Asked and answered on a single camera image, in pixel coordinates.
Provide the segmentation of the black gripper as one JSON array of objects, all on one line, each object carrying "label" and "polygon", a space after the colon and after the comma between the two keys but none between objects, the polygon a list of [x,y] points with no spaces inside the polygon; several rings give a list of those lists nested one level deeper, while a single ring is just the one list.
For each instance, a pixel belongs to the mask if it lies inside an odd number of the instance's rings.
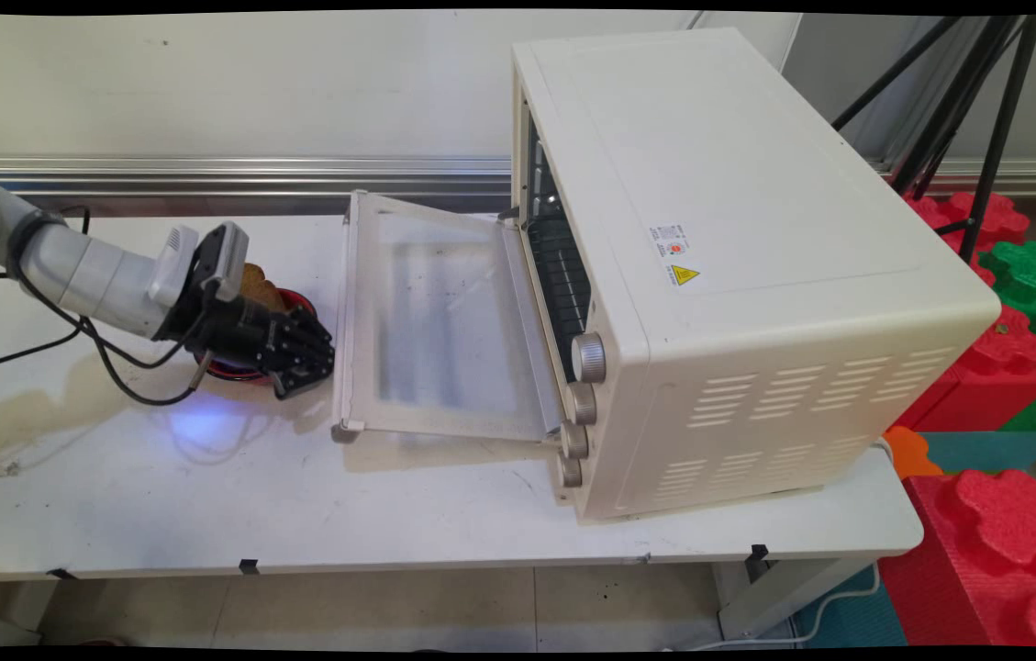
[{"label": "black gripper", "polygon": [[[285,342],[277,338],[283,321]],[[278,400],[319,387],[330,378],[336,357],[329,330],[311,309],[295,307],[285,318],[244,297],[182,296],[162,320],[156,340],[181,344],[198,360],[211,354],[215,363],[240,371],[271,372]],[[294,363],[294,356],[303,363]]]}]

